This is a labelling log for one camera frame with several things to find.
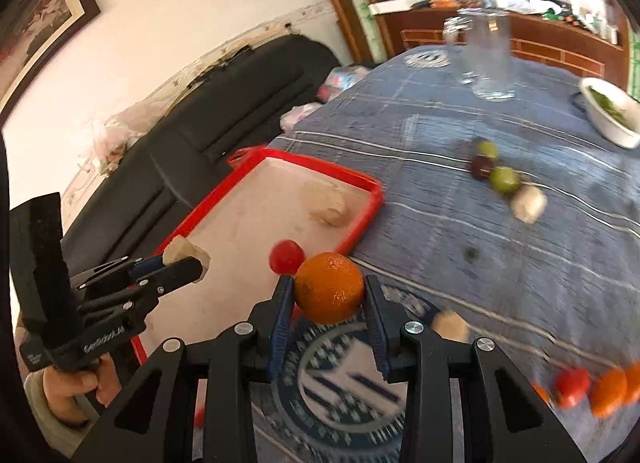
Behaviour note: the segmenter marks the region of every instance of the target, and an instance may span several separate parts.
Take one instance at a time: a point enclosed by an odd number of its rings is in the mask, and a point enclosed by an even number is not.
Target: white wall
[[[82,122],[143,99],[254,26],[325,0],[96,0],[101,15],[44,67],[4,127],[12,207],[63,192],[78,172]],[[350,62],[332,18],[305,29]]]

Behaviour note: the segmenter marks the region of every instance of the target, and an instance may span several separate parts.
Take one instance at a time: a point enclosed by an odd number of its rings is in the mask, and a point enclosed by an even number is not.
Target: bowl
[[[624,114],[632,129],[616,122],[591,95],[589,88],[608,97]],[[625,149],[634,149],[640,144],[640,103],[618,86],[601,78],[587,77],[580,80],[580,91],[587,99],[587,116],[594,127],[610,142]]]

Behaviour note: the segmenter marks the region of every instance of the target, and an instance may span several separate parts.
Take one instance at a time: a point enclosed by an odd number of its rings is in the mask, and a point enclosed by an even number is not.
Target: silver bolt
[[[162,349],[164,349],[167,353],[173,353],[180,349],[180,341],[177,338],[170,338],[169,340],[165,340],[162,344]]]
[[[253,330],[254,326],[250,322],[240,322],[234,328],[234,331],[239,335],[249,335]]]
[[[479,338],[476,344],[478,345],[478,348],[481,349],[482,351],[493,351],[495,348],[494,341],[491,340],[490,338],[485,338],[485,337]]]
[[[417,320],[411,320],[404,325],[404,329],[408,333],[417,335],[418,333],[422,333],[424,331],[424,326]]]

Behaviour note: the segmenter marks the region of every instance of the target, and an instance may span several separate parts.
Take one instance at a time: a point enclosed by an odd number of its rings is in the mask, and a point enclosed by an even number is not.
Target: red tray rim
[[[335,249],[335,252],[341,253],[342,255],[350,253],[382,205],[384,200],[382,184],[367,174],[358,172],[357,170],[348,169],[348,167],[338,166],[325,160],[320,160],[319,158],[303,156],[302,154],[287,153],[286,151],[271,148],[256,148],[222,182],[220,182],[220,184],[218,184],[218,186],[214,188],[209,195],[197,205],[196,208],[191,211],[191,213],[176,227],[171,235],[162,242],[154,255],[164,252],[164,249],[175,236],[181,235],[187,237],[211,211],[211,209],[215,207],[215,205],[217,205],[231,191],[231,189],[240,183],[247,174],[254,170],[255,167],[257,167],[258,164],[266,158],[277,158],[291,164],[296,164],[297,166],[315,170],[321,174],[340,180],[341,182],[366,190],[371,194],[369,203],[360,214],[360,219],[350,226],[346,236]],[[131,339],[131,344],[138,361],[141,364],[145,363],[148,355],[142,345],[140,337],[138,335],[133,337]]]

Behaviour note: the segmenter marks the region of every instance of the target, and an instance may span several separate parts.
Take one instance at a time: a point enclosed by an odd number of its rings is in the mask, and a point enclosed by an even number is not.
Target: picture frame
[[[66,42],[100,14],[95,0],[40,0],[0,42],[0,119]]]

